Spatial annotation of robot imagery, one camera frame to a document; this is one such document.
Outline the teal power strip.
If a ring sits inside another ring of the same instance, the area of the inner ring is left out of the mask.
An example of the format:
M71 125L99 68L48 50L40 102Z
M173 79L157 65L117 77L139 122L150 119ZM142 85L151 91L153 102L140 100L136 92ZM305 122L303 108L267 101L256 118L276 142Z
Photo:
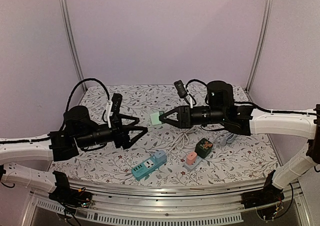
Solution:
M131 169L131 173L136 180L141 180L158 169L166 162L157 163L155 154Z

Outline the light green cube adapter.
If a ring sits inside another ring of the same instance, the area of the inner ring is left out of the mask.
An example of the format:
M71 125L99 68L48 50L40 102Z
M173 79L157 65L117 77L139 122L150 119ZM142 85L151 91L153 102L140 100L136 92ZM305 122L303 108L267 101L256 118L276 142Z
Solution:
M164 111L157 111L150 114L150 121L152 126L161 125L160 116L164 114Z

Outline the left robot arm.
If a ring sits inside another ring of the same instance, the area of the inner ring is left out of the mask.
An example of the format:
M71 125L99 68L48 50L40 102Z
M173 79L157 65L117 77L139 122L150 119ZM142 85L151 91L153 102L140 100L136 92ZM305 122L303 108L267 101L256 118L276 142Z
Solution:
M139 121L136 117L114 113L107 123L97 124L91 120L87 107L75 106L64 113L62 130L44 137L1 140L0 181L55 193L62 202L69 203L75 196L64 173L39 171L19 162L67 161L80 151L100 150L109 142L116 148L128 149L148 132L146 127L138 126Z

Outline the dark green cube socket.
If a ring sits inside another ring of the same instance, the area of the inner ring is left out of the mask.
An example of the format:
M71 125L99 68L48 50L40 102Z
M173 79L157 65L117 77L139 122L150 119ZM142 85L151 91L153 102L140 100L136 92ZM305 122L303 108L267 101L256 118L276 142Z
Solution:
M213 143L209 140L202 138L195 146L195 153L201 157L206 158L212 151Z

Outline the pink cube adapter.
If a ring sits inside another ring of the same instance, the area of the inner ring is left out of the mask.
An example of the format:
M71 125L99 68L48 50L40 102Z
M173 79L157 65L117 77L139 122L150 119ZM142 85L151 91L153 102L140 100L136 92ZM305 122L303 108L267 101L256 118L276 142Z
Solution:
M195 163L195 161L196 161L196 159L197 159L197 153L196 152L191 152L191 153L189 153L188 155L187 155L187 157L186 157L186 163L187 163L187 165L192 165L192 164L194 164Z

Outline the small blue cube adapter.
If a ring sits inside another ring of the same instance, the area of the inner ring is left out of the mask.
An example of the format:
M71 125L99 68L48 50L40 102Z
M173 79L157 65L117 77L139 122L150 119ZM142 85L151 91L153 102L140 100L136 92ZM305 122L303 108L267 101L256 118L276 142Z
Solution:
M157 163L166 162L167 155L163 150L159 150L154 154L154 158Z

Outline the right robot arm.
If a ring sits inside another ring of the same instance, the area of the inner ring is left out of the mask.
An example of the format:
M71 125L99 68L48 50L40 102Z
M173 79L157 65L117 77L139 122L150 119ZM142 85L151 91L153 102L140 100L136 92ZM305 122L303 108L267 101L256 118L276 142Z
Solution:
M234 100L233 87L224 81L206 85L205 106L178 106L159 116L162 123L180 129L219 124L238 135L281 134L307 139L289 162L271 172L258 199L269 204L293 180L320 163L320 106L302 111L264 109L252 102Z

